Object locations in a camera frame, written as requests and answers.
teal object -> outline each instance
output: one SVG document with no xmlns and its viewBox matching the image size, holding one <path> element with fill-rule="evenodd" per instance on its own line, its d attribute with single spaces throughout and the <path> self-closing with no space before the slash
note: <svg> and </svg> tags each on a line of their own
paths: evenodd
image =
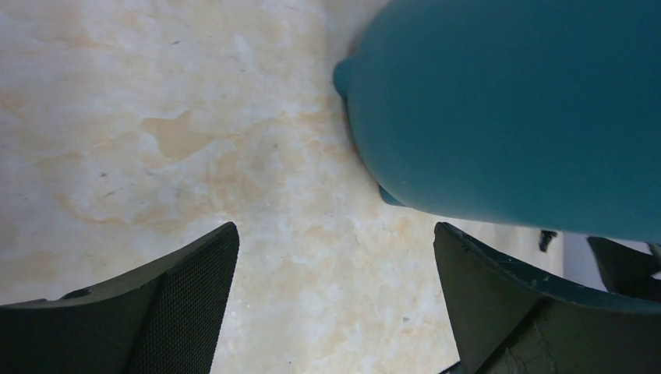
<svg viewBox="0 0 661 374">
<path fill-rule="evenodd" d="M 395 0 L 334 83 L 389 203 L 661 242 L 659 0 Z"/>
</svg>

black object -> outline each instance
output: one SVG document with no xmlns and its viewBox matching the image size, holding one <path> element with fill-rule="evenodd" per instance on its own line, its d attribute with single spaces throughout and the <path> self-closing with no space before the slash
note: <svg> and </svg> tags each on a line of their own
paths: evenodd
<svg viewBox="0 0 661 374">
<path fill-rule="evenodd" d="M 661 258 L 648 255 L 606 238 L 591 236 L 588 244 L 595 255 L 599 275 L 606 290 L 632 298 L 661 302 L 661 280 L 652 275 L 661 271 Z M 652 253 L 655 246 L 649 245 Z"/>
<path fill-rule="evenodd" d="M 60 300 L 0 306 L 0 373 L 208 373 L 238 253 L 228 223 Z"/>
<path fill-rule="evenodd" d="M 551 244 L 551 241 L 557 237 L 557 232 L 549 230 L 541 230 L 539 232 L 539 250 L 546 252 Z"/>
<path fill-rule="evenodd" d="M 449 224 L 435 234 L 464 374 L 659 372 L 661 304 L 585 288 Z"/>
</svg>

teal stool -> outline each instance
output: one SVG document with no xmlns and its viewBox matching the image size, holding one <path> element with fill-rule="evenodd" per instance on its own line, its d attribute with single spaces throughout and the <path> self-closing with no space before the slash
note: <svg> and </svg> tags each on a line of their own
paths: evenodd
<svg viewBox="0 0 661 374">
<path fill-rule="evenodd" d="M 395 0 L 334 83 L 388 203 L 661 242 L 659 0 Z"/>
</svg>

marble floor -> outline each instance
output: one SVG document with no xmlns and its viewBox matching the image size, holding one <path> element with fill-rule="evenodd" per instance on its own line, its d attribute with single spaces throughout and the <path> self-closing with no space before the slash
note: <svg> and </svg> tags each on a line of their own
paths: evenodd
<svg viewBox="0 0 661 374">
<path fill-rule="evenodd" d="M 0 303 L 59 298 L 234 221 L 213 373 L 454 363 L 443 218 L 381 202 L 331 85 L 385 2 L 0 2 Z M 561 240 L 543 254 L 535 230 L 451 222 L 562 272 Z"/>
</svg>

